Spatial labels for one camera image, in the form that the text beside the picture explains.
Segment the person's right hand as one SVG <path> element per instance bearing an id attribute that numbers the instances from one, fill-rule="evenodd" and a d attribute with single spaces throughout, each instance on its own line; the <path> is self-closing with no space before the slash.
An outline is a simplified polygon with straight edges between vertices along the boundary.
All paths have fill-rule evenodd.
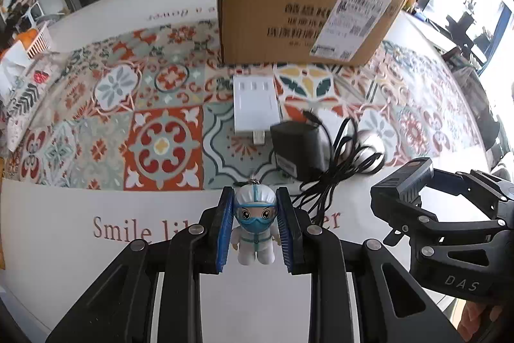
<path id="1" fill-rule="evenodd" d="M 489 321 L 494 324 L 501 316 L 503 306 L 488 306 L 467 301 L 462 312 L 457 330 L 465 342 L 470 342 L 480 335 L 479 329 L 482 326 L 484 312 L 489 311 Z"/>

